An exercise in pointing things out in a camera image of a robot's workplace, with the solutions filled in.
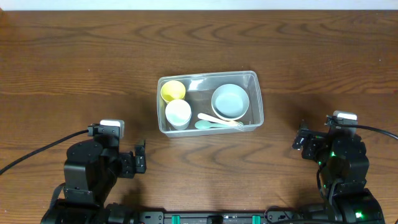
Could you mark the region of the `white plastic cup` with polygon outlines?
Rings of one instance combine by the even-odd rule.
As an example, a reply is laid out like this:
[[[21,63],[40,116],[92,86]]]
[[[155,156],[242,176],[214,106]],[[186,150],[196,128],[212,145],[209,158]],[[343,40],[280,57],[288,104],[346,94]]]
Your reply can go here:
[[[182,126],[192,117],[192,109],[185,100],[172,100],[165,109],[167,121],[171,125]]]

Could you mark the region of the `yellow plastic cup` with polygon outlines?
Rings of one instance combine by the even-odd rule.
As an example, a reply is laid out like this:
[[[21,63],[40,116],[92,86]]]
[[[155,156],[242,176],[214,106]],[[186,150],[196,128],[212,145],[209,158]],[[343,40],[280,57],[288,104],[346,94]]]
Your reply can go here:
[[[166,103],[170,103],[173,100],[184,100],[185,94],[185,85],[176,80],[166,82],[160,89],[160,95]]]

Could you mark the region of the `mint green plastic spoon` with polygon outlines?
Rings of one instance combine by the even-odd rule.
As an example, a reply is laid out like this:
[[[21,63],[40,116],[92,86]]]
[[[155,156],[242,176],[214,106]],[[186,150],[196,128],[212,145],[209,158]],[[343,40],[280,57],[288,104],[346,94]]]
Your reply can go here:
[[[210,129],[210,128],[239,128],[243,126],[242,122],[237,123],[214,123],[207,120],[199,120],[195,123],[195,127],[197,129]]]

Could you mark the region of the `pink plastic fork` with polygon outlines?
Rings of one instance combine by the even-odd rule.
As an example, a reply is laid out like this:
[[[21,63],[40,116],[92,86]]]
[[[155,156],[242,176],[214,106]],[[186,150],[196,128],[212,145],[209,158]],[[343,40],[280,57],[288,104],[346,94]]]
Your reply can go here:
[[[225,120],[210,116],[205,113],[198,113],[197,116],[199,119],[206,120],[206,121],[213,122],[213,123],[224,124],[227,126],[243,126],[243,124],[241,124],[238,121],[225,121]]]

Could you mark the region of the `grey plastic bowl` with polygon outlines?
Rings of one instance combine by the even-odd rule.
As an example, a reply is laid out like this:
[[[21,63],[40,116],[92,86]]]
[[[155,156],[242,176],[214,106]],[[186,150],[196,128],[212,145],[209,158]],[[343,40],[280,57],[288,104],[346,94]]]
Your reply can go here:
[[[211,97],[211,107],[230,108],[240,107],[249,109],[250,100],[246,91],[238,85],[224,84],[219,86]]]

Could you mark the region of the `grey plastic cup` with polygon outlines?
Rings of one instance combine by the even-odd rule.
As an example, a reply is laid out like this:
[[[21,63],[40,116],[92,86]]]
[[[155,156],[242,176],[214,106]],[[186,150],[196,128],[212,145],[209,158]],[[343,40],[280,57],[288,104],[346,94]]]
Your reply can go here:
[[[174,128],[174,129],[176,129],[176,130],[178,130],[178,131],[181,131],[181,130],[184,130],[184,129],[187,129],[188,128],[188,126],[189,126],[189,121],[188,122],[186,122],[186,123],[180,123],[180,124],[171,124],[172,125],[172,127]]]

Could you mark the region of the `white plastic bowl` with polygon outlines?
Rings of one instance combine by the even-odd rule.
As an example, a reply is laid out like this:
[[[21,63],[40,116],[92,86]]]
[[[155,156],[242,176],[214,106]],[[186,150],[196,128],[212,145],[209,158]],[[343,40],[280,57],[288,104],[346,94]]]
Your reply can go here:
[[[232,121],[242,118],[248,111],[247,108],[230,107],[230,108],[214,108],[215,115],[220,119]]]

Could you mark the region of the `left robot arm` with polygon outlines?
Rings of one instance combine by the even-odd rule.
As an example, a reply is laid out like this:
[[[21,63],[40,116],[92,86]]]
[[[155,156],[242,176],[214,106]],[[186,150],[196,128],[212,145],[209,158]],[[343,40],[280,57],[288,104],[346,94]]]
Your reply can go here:
[[[68,148],[65,182],[54,190],[42,223],[139,222],[133,209],[104,204],[118,179],[146,172],[145,140],[134,146],[134,152],[120,152],[119,140],[117,134],[96,134]]]

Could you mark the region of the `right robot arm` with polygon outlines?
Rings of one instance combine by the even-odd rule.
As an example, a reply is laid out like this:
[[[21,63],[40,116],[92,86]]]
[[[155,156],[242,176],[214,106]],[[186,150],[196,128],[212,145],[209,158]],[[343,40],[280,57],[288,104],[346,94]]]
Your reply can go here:
[[[312,131],[302,121],[292,144],[302,158],[318,164],[317,187],[322,204],[303,206],[302,218],[342,223],[384,223],[378,201],[365,187],[369,159],[356,134],[360,125],[327,119],[326,133]]]

